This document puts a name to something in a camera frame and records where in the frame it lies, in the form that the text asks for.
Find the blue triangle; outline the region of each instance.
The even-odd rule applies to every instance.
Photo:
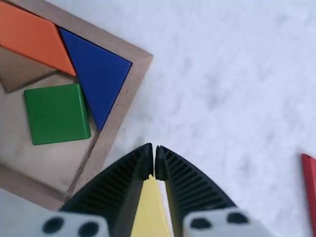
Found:
[[[59,32],[101,131],[132,63],[69,31]]]

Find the screw hole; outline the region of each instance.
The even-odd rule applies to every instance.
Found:
[[[195,218],[192,220],[190,226],[192,229],[202,230],[211,228],[212,224],[205,218]]]
[[[53,234],[59,231],[64,224],[64,219],[61,217],[53,217],[45,222],[43,225],[43,232],[45,234]]]
[[[95,222],[87,222],[83,224],[79,229],[80,237],[93,237],[99,231],[99,225]]]
[[[230,224],[246,224],[249,223],[249,220],[245,215],[239,212],[233,212],[227,216],[227,222]]]

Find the green square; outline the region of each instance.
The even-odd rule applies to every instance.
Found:
[[[91,136],[80,85],[24,91],[33,145],[87,139]]]

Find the red block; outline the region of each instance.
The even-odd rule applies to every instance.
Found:
[[[316,160],[302,154],[303,172],[306,184],[313,236],[316,237]]]

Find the wooden frame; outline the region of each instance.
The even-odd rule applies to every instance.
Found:
[[[0,187],[48,209],[57,209],[100,172],[125,114],[152,61],[148,52],[48,3],[44,0],[2,0],[53,22],[74,34],[132,62],[106,123],[68,191],[63,194],[38,181],[0,166]]]

